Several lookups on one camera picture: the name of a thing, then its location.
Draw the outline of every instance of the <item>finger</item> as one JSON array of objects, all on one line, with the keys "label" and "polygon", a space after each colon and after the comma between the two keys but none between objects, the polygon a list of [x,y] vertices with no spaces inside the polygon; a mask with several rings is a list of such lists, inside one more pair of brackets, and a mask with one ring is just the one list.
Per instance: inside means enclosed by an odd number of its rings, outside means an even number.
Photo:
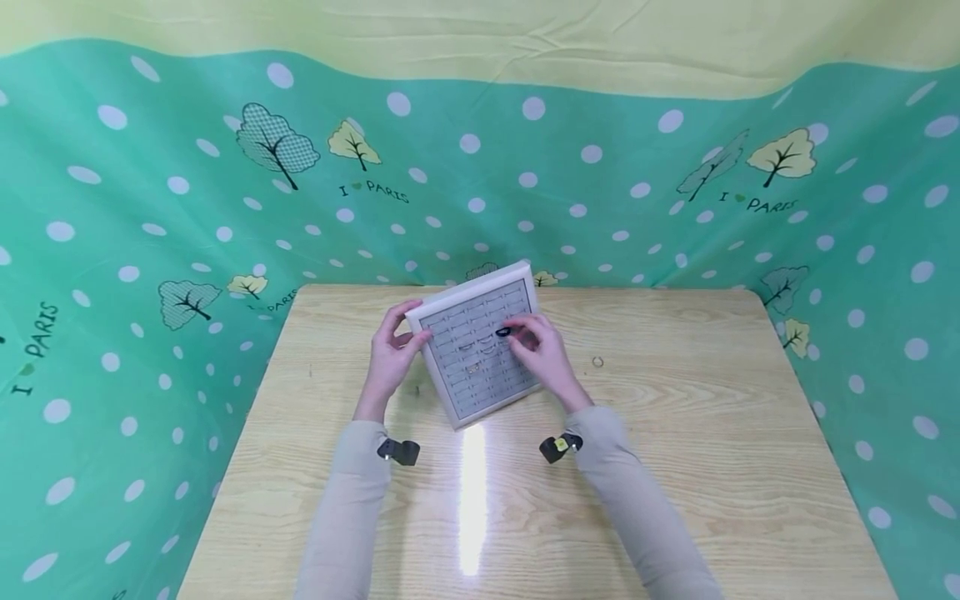
[{"label": "finger", "polygon": [[390,310],[387,311],[387,314],[383,317],[383,323],[380,324],[380,327],[376,330],[376,333],[373,334],[373,338],[380,342],[390,342],[393,340],[394,332],[396,328],[403,323],[403,315],[408,310],[416,308],[423,304],[423,300],[407,300],[397,304],[396,306],[391,306]]}]

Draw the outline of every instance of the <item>table surface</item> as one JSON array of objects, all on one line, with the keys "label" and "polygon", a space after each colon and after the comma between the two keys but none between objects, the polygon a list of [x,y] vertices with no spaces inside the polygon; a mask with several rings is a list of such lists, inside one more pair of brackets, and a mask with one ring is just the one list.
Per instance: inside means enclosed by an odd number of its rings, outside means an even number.
[{"label": "table surface", "polygon": [[[287,600],[383,312],[433,288],[297,295],[180,600]],[[745,291],[540,288],[570,360],[626,421],[731,599],[894,598],[759,299]],[[371,598],[646,597],[567,457],[546,392],[453,431],[418,358],[390,403],[394,467]]]}]

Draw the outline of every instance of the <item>green backdrop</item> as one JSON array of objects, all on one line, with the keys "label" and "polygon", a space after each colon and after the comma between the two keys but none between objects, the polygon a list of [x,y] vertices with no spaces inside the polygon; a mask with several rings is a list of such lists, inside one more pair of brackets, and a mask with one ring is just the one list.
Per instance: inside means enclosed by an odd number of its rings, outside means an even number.
[{"label": "green backdrop", "polygon": [[0,596],[176,597],[303,284],[526,258],[756,292],[898,592],[960,598],[958,98],[958,68],[845,63],[706,101],[0,60]]}]

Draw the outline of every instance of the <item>sleeve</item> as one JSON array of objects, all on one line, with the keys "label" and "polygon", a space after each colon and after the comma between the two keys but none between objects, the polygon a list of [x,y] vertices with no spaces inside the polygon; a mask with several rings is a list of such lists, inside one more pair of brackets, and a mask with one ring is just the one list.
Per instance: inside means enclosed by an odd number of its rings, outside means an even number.
[{"label": "sleeve", "polygon": [[651,600],[723,600],[680,515],[629,448],[616,413],[591,406],[570,415],[566,428],[584,440],[577,467],[600,497]]},{"label": "sleeve", "polygon": [[364,600],[370,593],[376,521],[391,474],[376,450],[386,439],[383,424],[369,420],[352,421],[341,434],[294,600]]}]

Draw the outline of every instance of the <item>yellow tree print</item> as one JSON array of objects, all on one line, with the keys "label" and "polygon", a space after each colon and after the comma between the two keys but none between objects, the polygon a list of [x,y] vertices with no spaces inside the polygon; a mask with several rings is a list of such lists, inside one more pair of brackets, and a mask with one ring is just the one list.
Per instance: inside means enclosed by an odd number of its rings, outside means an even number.
[{"label": "yellow tree print", "polygon": [[370,147],[355,127],[349,121],[340,123],[337,131],[326,140],[330,145],[330,152],[345,158],[356,158],[360,161],[360,168],[367,170],[367,163],[380,164],[380,156]]}]

